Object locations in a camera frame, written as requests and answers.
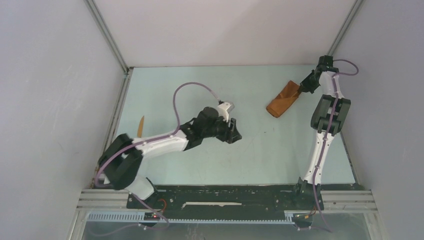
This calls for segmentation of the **orange cloth napkin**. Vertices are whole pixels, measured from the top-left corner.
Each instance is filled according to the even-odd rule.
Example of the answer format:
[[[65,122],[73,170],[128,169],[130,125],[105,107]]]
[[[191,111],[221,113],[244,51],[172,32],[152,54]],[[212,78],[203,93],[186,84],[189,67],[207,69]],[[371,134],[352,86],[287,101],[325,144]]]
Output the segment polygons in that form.
[[[266,111],[275,118],[284,114],[299,98],[300,85],[289,81],[282,91],[266,106]]]

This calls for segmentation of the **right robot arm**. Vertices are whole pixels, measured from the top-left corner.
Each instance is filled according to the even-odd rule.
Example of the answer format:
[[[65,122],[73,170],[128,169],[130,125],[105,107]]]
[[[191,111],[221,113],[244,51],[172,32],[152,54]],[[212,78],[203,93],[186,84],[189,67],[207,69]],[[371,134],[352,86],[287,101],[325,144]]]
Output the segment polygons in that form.
[[[329,148],[335,136],[341,132],[351,101],[344,97],[339,84],[340,71],[334,67],[330,55],[319,57],[314,70],[300,83],[298,93],[314,93],[322,88],[321,98],[312,114],[310,126],[315,130],[309,155],[309,166],[300,177],[291,194],[291,204],[304,209],[316,202],[321,191],[322,172]]]

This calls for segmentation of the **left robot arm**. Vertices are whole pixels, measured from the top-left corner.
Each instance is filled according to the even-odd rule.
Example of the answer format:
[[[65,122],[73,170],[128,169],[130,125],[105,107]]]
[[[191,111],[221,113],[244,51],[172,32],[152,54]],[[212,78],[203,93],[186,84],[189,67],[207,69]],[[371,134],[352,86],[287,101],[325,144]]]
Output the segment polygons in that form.
[[[157,189],[148,177],[141,174],[142,161],[190,150],[207,138],[216,138],[228,144],[241,140],[236,119],[230,117],[233,108],[230,102],[205,107],[197,117],[179,125],[176,132],[151,138],[130,138],[126,133],[120,134],[98,160],[99,173],[104,174],[104,182],[97,181],[96,186],[127,190],[135,194],[145,208],[153,208],[158,202]]]

